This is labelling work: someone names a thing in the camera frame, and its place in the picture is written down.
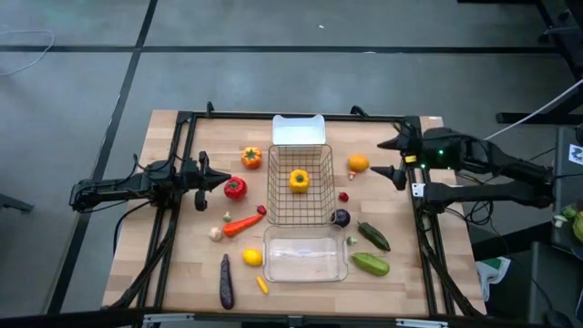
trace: lemon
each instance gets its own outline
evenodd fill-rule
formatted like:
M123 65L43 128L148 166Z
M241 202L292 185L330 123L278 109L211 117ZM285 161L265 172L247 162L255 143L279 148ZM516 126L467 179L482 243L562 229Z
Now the lemon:
M261 252L255 249L247 249L243 251L243 260L250 266L260 266L263 264Z

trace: small yellow pepper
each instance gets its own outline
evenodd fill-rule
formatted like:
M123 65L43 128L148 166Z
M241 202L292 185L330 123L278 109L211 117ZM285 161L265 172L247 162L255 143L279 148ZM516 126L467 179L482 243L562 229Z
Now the small yellow pepper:
M270 293L270 290L267 288L267 283L263 281L262 277L257 277L257 284L259 284L259 288L264 294Z
M290 189L295 192L306 192L310 187L310 177L303 169L295 169L290 173Z

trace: black metal frame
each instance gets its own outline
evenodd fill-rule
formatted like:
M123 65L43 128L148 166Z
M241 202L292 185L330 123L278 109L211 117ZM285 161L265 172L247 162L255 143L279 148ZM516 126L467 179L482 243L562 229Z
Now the black metal frame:
M203 112L179 112L177 116L176 126L174 129L173 139L171 142L169 150L169 160L175 158L175 154L178 150L180 132L185 123L189 123L189 132L187 134L187 139L185 143L185 148L183 151L183 158L188 158L192 150L194 132L196 129L196 122L198 118L213 118L213 119L272 119L274 115L281 115L278 113L243 113L243 112L216 112L214 107L209 102L207 104L207 110ZM283 114L287 118L305 118L310 117L312 114ZM351 108L349 115L341 114L331 114L323 115L324 119L327 121L353 121L353 122L387 122L387 123L403 123L407 121L411 126L416 127L418 131L421 131L421 123L419 117L405 117L405 116L370 116L361 108L354 106ZM407 170L407 178L409 183L416 182L416 176L414 169ZM423 182L429 182L430 177L427 170L422 170ZM99 320L99 323L104 323L99 326L107 326L107 324L127 324L131 322L134 327L139 327L142 324L144 315L150 313L162 313L162 302L164 291L166 288L168 273L169 273L169 261L171 257L172 245L174 241L174 236L176 234L177 221L179 217L179 208L181 203L182 194L177 195L174 201L171 201L167 208L159 208L154 219L154 226L150 236L150 242L148 246L148 257L146 260L146 265L142 272L138 275L132 287L130 287L122 296L122 298L112 304L109 307L102 309L101 312L95 313L67 313L67 314L50 314L48 316L40 317L24 317L24 318L13 318L8 320L0 320L2 325L13 323L15 326L24 323L39 323L43 326L51 326L52 323L55 326L76 326L79 325L80 321L89 320L88 318L94 318L96 313L102 313L104 317ZM428 308L428 318L429 320L447 320L456 323L460 323L461 326L476 326L478 324L484 327L496 326L499 321L492 321L490 319L485 319L482 317L475 318L464 318L455 316L455 307L451 294L448 292L446 284L442 281L445 311L446 315L438 313L436 300L435 300L435 289L433 284L433 277L431 273L430 261L427 258L426 247L427 247L427 237L426 233L431 231L434 239L435 253L437 254L437 259L439 264L446 268L445 263L445 253L443 249L443 241L441 239L441 233L439 230L439 223L435 215L429 215L429 220L431 227L427 231L419 229L418 224L423 217L421 203L412 197L412 207L414 211L415 220L415 230L417 232L417 239L419 243L420 257L422 263L422 271L424 276L424 288L425 295L427 299ZM162 221L164 213L166 210L171 210L171 216L169 221L169 227L167 234L164 239L158 245L159 234L161 231ZM148 294L148 283L149 276L154 271L155 267L161 260L160 275L158 280L158 285L156 289L155 303L154 307L143 307L145 306L145 300ZM138 305L136 309L128 309L132 300L138 297ZM285 322L289 323L292 319L288 315L263 315L263 314L229 314L229 313L190 313L190 319L196 320L222 320L222 321L266 321L266 322ZM294 325L301 323L346 323L346 321L357 321L358 323L379 323L383 325L399 325L404 319L396 318L345 318L345 317L324 317L324 316L301 316L295 318L296 322ZM509 326L527 326L526 323L507 323Z

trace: wire basket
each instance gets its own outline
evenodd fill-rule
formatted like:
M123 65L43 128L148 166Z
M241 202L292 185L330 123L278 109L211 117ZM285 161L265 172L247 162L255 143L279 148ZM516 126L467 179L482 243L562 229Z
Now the wire basket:
M290 173L308 172L307 192L290 190ZM327 225L336 211L332 148L328 145L271 146L267 178L268 222L281 226Z

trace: gray floor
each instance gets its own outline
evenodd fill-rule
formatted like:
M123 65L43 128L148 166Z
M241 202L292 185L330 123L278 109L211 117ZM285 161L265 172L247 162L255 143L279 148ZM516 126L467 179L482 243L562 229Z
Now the gray floor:
M5 0L0 30L49 28L59 45L131 46L147 6L145 0ZM543 29L529 5L159 0L146 44L537 46ZM0 36L0 45L45 41ZM0 72L35 55L0 52ZM93 168L129 56L50 53L24 72L0 77L0 192L36 204L29 215L0 212L0 316L45 309L75 218L68 192ZM555 55L143 54L106 178L128 174L152 109L203 109L212 100L226 111L345 113L358 104L371 114L443 116L447 126L484 137L502 128L497 111L531 112L572 83ZM529 158L552 147L554 133L523 126L495 142ZM123 211L92 216L64 311L101 304ZM511 203L497 204L494 218L503 233L547 219L548 211Z

